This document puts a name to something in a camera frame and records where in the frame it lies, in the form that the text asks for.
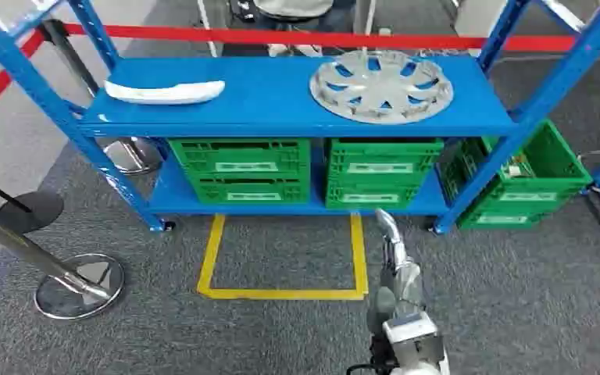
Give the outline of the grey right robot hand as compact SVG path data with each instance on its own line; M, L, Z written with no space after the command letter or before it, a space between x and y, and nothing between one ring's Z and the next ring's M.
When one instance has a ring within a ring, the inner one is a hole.
M384 322L425 309L420 265L407 252L397 223L391 214L376 209L384 235L383 261L378 289L370 296L367 326L371 334L382 335Z

